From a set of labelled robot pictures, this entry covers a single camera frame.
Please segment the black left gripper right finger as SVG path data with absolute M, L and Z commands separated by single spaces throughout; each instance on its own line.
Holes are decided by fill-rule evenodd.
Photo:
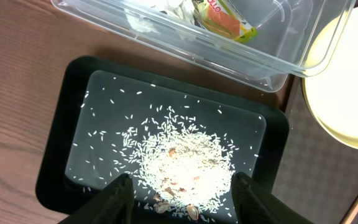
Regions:
M 231 192 L 239 224 L 313 224 L 243 172 L 232 176 Z

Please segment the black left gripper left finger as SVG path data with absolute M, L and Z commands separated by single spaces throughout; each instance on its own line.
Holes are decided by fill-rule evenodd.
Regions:
M 133 206 L 132 178 L 129 174 L 121 174 L 58 224 L 130 224 Z

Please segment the rice food scraps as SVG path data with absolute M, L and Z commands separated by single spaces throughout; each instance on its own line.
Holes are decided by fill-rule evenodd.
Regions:
M 235 172 L 251 174 L 265 119 L 151 83 L 91 76 L 65 171 L 84 192 L 129 174 L 138 206 L 198 223 L 234 222 Z

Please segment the yellow plate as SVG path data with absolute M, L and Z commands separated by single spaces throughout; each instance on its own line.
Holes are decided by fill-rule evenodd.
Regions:
M 349 14 L 328 66 L 302 85 L 318 124 L 335 140 L 358 149 L 358 7 Z

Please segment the yellow green snack wrapper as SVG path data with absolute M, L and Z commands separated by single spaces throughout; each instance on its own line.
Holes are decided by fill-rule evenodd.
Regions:
M 258 34 L 230 0 L 193 0 L 193 5 L 194 16 L 200 26 L 215 34 L 242 44 Z

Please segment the white napkin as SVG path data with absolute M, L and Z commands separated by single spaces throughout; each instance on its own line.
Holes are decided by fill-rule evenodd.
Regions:
M 184 21 L 188 24 L 195 24 L 195 18 L 193 14 L 195 7 L 191 0 L 135 0 L 134 2 L 166 14 L 170 17 Z M 159 33 L 157 28 L 151 22 L 146 21 L 144 16 L 135 17 L 126 15 L 126 17 L 130 27 L 137 32 Z

